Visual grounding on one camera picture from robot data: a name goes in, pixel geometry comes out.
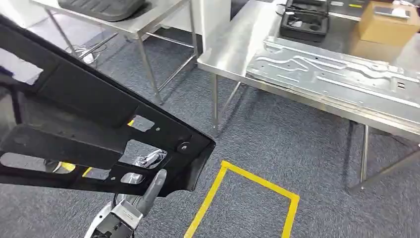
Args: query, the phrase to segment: mounting hole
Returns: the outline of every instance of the mounting hole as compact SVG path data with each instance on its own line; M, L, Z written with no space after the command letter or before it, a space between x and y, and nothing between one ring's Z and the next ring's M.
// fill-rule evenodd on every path
M398 83L397 83L397 87L398 87L398 88L401 88L401 89L405 89L405 88L406 88L406 85L405 85L404 83L400 83L400 82L398 82Z
M190 152L190 143L188 141L186 142L182 142L180 145L178 145L177 147L177 151L183 153L183 154L187 154Z

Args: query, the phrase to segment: yellow tape square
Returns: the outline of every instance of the yellow tape square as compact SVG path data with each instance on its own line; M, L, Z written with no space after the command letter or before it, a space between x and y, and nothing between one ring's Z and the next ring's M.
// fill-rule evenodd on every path
M197 227L199 226L201 220L204 217L204 214L208 210L211 202L213 201L214 196L216 195L217 190L220 187L220 184L222 183L222 180L224 176L226 175L227 170L233 171L239 175L242 175L246 177L247 179L254 181L266 188L269 188L287 198L290 199L290 205L289 205L289 211L287 212L286 221L284 223L283 232L281 234L282 238L289 238L290 233L292 231L293 221L295 219L296 211L298 209L298 203L299 203L299 195L294 194L292 192L289 192L285 190L282 187L279 187L271 182L268 182L267 180L262 179L261 177L258 177L246 170L241 169L240 167L237 167L227 161L222 161L221 168L219 170L219 173L216 176L216 179L213 182L213 185L211 186L209 192L207 193L206 198L204 199L201 207L199 208L198 212L196 213L196 216L191 223L190 227L188 228L187 232L184 235L184 238L191 238L193 237Z

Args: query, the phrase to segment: white wall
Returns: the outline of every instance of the white wall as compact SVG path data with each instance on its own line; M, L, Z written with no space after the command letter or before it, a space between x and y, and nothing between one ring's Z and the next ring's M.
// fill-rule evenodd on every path
M29 3L29 0L0 0L0 13L24 28L48 17L43 8Z
M206 38L220 25L230 22L231 0L192 0L196 32ZM189 4L165 19L162 24L184 31L191 31Z

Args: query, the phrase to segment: yellow floor tape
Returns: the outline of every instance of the yellow floor tape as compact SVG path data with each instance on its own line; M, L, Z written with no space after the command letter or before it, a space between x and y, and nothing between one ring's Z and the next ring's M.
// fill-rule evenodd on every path
M133 125L133 123L134 123L134 120L131 120L129 123L128 123L128 125L129 126L132 126ZM74 165L74 164L70 164L70 163L66 163L66 162L62 162L61 163L61 167L63 167L63 168L65 168L66 170L68 170L68 171L73 171L73 169L75 169L76 168L76 166ZM84 177L84 176L86 176L88 173L89 173L89 171L90 170L92 170L92 167L89 167L83 174L82 174L82 177Z
M281 188L271 182L268 182L267 180L264 180L246 170L241 169L240 167L237 167L227 161L221 162L221 168L219 173L216 176L216 179L213 182L213 185L211 186L209 192L207 193L206 198L204 199L204 202L202 203L201 207L199 208L198 212L196 213L196 216L194 220L192 221L190 227L188 228L187 232L184 235L184 238L191 238L193 237L197 227L199 226L201 220L204 217L204 214L206 213L207 209L209 208L211 202L213 201L214 196L216 195L217 190L219 189L219 186L223 180L223 177L225 176L227 170L231 170L239 175L242 175L246 177L247 179L254 181L256 183L261 184L262 186L269 188L285 197L288 197L290 201L289 205L289 211L287 212L286 221L284 223L283 227L283 233L281 235L282 238L289 238L290 233L292 231L293 221L295 219L296 211L298 209L298 203L299 203L299 195L294 194L292 192L289 192L285 190L284 188Z

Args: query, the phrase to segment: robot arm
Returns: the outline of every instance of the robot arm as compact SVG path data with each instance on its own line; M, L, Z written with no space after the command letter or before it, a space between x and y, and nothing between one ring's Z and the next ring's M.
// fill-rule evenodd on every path
M148 215L165 180L166 170L160 170L143 197L119 195L119 202L115 207L112 205L113 201L109 202L96 215L85 238L130 238L140 220Z

